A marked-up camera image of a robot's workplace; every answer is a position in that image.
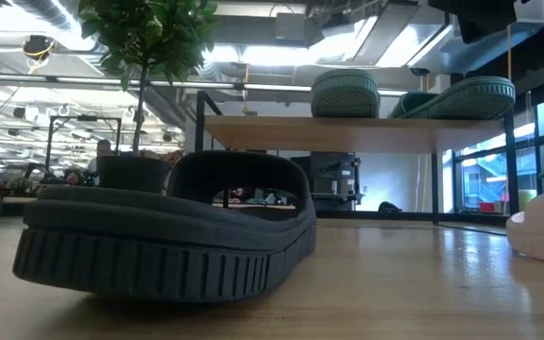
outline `tree trunk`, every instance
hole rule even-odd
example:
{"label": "tree trunk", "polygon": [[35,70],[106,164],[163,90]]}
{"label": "tree trunk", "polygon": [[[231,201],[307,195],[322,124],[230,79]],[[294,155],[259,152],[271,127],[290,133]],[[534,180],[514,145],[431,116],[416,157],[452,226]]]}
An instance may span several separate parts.
{"label": "tree trunk", "polygon": [[142,75],[140,76],[140,94],[138,99],[138,110],[134,119],[136,120],[136,130],[133,134],[133,154],[138,156],[140,153],[140,136],[142,131],[142,122],[143,122],[143,109],[142,105],[144,104],[144,91],[146,90],[146,75],[148,74],[148,66],[142,66]]}

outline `wooden shelf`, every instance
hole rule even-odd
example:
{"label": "wooden shelf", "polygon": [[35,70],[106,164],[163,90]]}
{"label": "wooden shelf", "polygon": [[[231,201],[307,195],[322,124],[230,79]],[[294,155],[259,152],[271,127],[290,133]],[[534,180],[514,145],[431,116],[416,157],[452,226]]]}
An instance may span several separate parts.
{"label": "wooden shelf", "polygon": [[233,149],[431,153],[504,133],[503,121],[207,116],[205,129]]}

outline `wooden table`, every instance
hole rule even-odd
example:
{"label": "wooden table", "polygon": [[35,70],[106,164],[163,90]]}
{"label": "wooden table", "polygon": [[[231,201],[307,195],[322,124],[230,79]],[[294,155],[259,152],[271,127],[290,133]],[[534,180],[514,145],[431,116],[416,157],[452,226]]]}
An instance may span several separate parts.
{"label": "wooden table", "polygon": [[504,133],[503,121],[207,116],[224,147],[322,152],[432,153]]}
{"label": "wooden table", "polygon": [[504,236],[320,220],[314,255],[275,291],[182,307],[18,280],[22,227],[0,220],[0,340],[544,339],[544,263]]}

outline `plant pot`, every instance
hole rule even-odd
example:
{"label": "plant pot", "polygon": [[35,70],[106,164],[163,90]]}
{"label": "plant pot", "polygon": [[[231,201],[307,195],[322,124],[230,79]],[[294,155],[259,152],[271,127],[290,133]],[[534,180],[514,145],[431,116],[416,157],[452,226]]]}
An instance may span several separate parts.
{"label": "plant pot", "polygon": [[169,165],[145,157],[98,157],[98,186],[160,194]]}

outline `person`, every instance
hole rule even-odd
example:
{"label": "person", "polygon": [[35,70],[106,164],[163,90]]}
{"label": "person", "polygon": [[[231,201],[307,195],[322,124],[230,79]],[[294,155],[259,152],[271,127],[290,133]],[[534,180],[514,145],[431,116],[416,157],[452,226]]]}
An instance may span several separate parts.
{"label": "person", "polygon": [[113,156],[114,155],[114,153],[112,153],[112,150],[111,150],[111,141],[109,141],[109,140],[99,140],[98,145],[95,147],[95,152],[96,152],[96,157],[93,158],[87,164],[87,171],[92,172],[92,173],[97,171],[98,157]]}

